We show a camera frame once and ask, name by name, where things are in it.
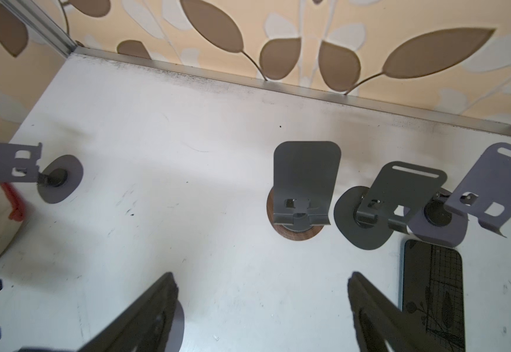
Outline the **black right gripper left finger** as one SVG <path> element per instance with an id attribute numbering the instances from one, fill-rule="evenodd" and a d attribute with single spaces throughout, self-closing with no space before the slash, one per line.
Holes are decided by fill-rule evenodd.
<path id="1" fill-rule="evenodd" d="M 163 274 L 81 351 L 164 351 L 173 325 L 179 288 Z"/>

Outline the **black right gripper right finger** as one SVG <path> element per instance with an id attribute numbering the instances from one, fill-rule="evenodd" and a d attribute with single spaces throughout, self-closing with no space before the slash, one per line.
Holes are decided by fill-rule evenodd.
<path id="1" fill-rule="evenodd" d="M 444 350 L 358 271 L 352 273 L 347 289 L 359 350 Z"/>

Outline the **black smartphone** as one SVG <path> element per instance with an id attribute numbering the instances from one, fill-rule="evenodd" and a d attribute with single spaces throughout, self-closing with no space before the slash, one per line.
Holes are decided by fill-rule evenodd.
<path id="1" fill-rule="evenodd" d="M 417 240 L 403 245 L 400 308 L 446 351 L 465 351 L 462 258 Z"/>

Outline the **wooden base phone stand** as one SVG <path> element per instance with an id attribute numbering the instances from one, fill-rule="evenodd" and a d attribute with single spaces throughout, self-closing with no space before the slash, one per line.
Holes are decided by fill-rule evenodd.
<path id="1" fill-rule="evenodd" d="M 330 224 L 340 147 L 329 141 L 290 141 L 273 155 L 273 187 L 266 201 L 271 226 L 291 241 L 306 241 Z"/>

